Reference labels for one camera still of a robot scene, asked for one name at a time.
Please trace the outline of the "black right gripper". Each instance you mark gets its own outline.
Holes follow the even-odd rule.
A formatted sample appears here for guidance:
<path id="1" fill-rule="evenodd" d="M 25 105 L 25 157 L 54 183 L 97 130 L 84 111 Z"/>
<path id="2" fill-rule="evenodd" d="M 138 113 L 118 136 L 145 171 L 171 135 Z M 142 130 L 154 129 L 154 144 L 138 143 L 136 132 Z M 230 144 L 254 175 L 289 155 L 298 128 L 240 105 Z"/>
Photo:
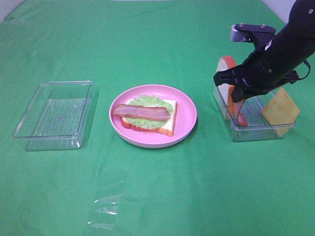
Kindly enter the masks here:
<path id="1" fill-rule="evenodd" d="M 234 85 L 231 93 L 234 103 L 269 91 L 287 83 L 295 83 L 299 75 L 295 68 L 299 65 L 298 39 L 273 39 L 267 49 L 251 53 L 238 66 L 214 75 L 216 86 Z"/>

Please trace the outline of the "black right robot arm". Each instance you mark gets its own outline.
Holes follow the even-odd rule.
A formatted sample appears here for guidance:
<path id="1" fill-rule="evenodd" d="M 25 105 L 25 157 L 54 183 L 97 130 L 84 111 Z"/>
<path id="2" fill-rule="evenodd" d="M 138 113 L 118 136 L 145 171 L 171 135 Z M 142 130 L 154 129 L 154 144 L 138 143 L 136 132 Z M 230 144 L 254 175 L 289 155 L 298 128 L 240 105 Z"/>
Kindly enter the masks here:
<path id="1" fill-rule="evenodd" d="M 299 81 L 295 68 L 315 52 L 315 2 L 297 0 L 279 32 L 265 25 L 235 24 L 231 33 L 233 41 L 253 43 L 254 51 L 242 64 L 217 72 L 215 85 L 233 85 L 233 102 L 267 94 Z"/>

